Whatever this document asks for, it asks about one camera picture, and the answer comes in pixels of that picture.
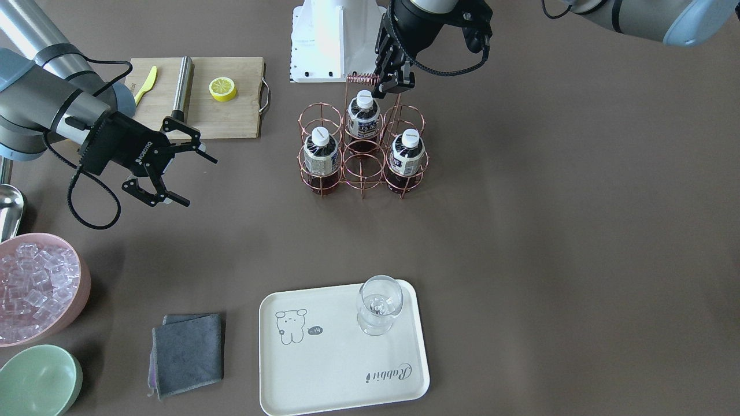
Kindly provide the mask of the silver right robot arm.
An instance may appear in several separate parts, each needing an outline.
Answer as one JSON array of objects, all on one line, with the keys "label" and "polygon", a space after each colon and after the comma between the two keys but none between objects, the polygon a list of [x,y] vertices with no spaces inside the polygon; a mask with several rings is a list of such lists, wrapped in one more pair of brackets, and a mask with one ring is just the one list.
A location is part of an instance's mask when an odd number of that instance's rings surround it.
[{"label": "silver right robot arm", "polygon": [[16,45],[2,49],[5,156],[40,155],[50,133],[79,145],[83,173],[98,176],[111,162],[128,169],[131,179],[122,188],[146,205],[190,204],[165,187],[163,174],[177,153],[214,162],[197,129],[172,116],[158,130],[135,121],[127,87],[104,82],[34,1],[3,1],[2,31]]}]

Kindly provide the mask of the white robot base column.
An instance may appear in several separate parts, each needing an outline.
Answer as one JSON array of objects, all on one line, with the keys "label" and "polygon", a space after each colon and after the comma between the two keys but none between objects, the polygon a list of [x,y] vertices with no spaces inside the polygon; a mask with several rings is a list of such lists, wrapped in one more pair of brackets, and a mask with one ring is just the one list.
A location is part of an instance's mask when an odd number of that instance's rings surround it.
[{"label": "white robot base column", "polygon": [[376,69],[386,8],[375,1],[304,1],[293,9],[289,81],[344,82]]}]

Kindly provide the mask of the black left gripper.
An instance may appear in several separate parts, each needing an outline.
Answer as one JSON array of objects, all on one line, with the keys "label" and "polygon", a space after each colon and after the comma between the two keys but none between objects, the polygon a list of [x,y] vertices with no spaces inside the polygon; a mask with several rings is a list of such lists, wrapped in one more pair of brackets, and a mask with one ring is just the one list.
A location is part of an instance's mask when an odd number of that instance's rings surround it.
[{"label": "black left gripper", "polygon": [[415,74],[410,66],[433,73],[434,69],[421,64],[417,56],[431,46],[445,25],[460,27],[468,50],[482,55],[479,63],[462,72],[481,68],[491,50],[492,16],[484,1],[391,1],[382,16],[375,44],[373,73],[377,81],[373,97],[385,98],[386,93],[400,94],[414,88]]}]

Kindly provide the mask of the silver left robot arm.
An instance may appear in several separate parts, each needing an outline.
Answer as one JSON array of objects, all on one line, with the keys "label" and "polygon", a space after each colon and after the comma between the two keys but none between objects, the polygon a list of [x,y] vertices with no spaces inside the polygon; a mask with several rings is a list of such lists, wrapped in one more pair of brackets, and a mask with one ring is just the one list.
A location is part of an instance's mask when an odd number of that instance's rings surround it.
[{"label": "silver left robot arm", "polygon": [[[669,46],[694,47],[706,42],[732,15],[737,1],[566,1],[558,14],[541,8],[549,19],[573,14],[608,31],[655,40]],[[403,93],[415,86],[412,68],[436,76],[470,73],[488,61],[493,11],[485,1],[391,1],[383,14],[375,52],[374,98]],[[481,54],[470,68],[440,71],[420,63],[417,56],[430,47],[444,26],[460,27],[466,47]]]}]

